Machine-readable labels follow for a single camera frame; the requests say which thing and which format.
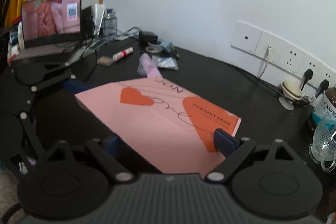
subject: qr code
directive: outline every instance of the qr code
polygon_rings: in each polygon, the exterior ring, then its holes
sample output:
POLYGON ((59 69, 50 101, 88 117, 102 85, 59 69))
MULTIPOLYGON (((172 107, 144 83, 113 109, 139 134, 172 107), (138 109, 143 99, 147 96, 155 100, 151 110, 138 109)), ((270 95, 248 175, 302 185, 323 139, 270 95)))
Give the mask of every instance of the qr code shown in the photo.
POLYGON ((77 12, 76 8, 69 8, 69 10, 68 10, 69 17, 75 17, 75 16, 77 16, 76 12, 77 12))
POLYGON ((68 21, 77 19, 77 3, 68 4, 68 21))

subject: brown bottle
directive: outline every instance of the brown bottle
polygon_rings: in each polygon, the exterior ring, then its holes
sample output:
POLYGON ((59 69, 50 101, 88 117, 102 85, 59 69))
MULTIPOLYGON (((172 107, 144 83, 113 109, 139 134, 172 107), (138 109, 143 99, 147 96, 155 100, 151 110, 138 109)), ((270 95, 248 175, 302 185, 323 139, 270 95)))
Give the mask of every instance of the brown bottle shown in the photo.
POLYGON ((315 132, 322 117, 327 113, 331 114, 334 118, 334 124, 336 124, 336 86, 328 88, 325 91, 322 99, 309 115, 307 123, 312 132, 315 132))

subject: electrical outlet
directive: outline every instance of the electrical outlet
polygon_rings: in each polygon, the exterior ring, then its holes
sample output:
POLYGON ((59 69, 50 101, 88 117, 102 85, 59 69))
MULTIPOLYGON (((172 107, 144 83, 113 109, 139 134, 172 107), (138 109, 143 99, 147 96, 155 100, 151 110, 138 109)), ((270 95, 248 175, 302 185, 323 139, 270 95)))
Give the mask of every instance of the electrical outlet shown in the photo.
POLYGON ((284 44, 285 42, 281 38, 268 32, 262 32, 254 55, 266 60, 268 57, 268 46, 271 46, 272 51, 269 57, 269 62, 276 64, 284 44))
POLYGON ((260 35, 261 30, 238 21, 236 29, 232 35, 231 46, 254 54, 260 35))
POLYGON ((277 61, 277 66, 296 75, 304 56, 305 53, 302 50, 285 43, 277 61))
POLYGON ((322 64, 320 71, 318 72, 316 80, 315 80, 317 82, 317 87, 320 86, 320 83, 324 79, 327 79, 329 81, 329 87, 335 86, 336 72, 322 64))
POLYGON ((308 83, 318 88, 321 81, 318 82, 317 78, 318 78, 318 74, 320 73, 321 68, 322 68, 322 63, 320 61, 313 58, 310 54, 305 53, 296 76, 301 79, 304 79, 305 72, 308 69, 311 69, 313 71, 313 78, 309 80, 308 83))

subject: laptop screen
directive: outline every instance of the laptop screen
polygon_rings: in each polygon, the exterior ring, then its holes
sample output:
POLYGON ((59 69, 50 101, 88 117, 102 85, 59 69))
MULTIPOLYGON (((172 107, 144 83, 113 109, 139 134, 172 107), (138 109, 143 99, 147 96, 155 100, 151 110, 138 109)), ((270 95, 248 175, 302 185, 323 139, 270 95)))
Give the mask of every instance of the laptop screen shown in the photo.
POLYGON ((23 3, 21 8, 25 43, 81 32, 81 0, 32 0, 23 3))

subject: red cap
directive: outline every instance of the red cap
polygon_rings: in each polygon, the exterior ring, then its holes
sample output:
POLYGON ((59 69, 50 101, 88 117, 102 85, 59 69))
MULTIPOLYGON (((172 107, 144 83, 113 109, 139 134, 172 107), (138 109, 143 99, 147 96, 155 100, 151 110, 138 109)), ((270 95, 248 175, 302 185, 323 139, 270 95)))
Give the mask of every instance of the red cap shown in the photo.
POLYGON ((19 23, 21 20, 22 20, 22 17, 19 16, 19 17, 17 17, 16 19, 13 19, 13 20, 12 20, 12 24, 13 24, 13 25, 16 25, 16 24, 19 23))

